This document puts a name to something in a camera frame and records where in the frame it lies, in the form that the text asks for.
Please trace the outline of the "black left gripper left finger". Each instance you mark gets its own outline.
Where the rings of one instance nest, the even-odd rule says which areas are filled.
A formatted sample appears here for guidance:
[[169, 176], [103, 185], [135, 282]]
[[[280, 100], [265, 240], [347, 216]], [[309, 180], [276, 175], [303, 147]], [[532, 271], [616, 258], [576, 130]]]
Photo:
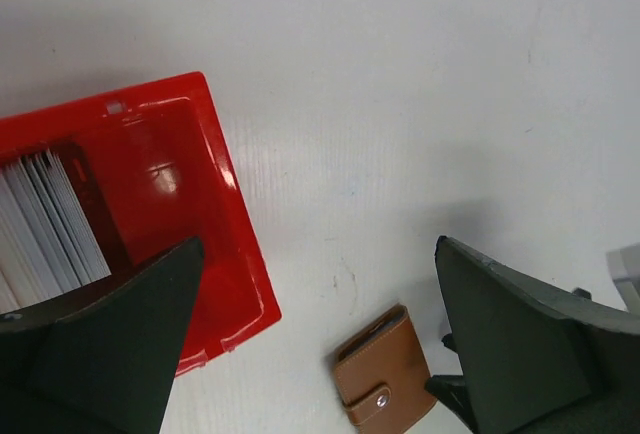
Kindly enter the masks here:
[[1, 317], [4, 433], [157, 433], [204, 267], [197, 237]]

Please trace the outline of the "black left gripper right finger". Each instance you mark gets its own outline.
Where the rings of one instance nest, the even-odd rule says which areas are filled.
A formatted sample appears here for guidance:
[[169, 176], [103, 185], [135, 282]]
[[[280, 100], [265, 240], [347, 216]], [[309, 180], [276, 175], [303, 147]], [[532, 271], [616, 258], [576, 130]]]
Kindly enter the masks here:
[[448, 236], [435, 267], [459, 375], [425, 389], [473, 433], [636, 433], [639, 317]]

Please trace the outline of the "brown leather card holder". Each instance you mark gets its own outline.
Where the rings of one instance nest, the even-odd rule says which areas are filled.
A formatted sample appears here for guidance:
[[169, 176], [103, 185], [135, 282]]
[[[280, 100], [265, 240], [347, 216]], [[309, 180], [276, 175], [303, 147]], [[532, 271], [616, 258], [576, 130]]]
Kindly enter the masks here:
[[404, 433], [437, 403], [425, 388], [431, 373], [402, 304], [336, 350], [332, 377], [359, 433]]

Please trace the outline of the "red plastic card tray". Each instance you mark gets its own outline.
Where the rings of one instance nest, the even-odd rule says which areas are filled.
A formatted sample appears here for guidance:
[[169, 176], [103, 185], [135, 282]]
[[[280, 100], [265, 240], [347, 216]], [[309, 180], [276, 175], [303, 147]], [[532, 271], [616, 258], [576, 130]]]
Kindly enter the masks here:
[[204, 271], [177, 371], [281, 318], [206, 78], [199, 72], [1, 120], [1, 157], [58, 150], [115, 273], [196, 236]]

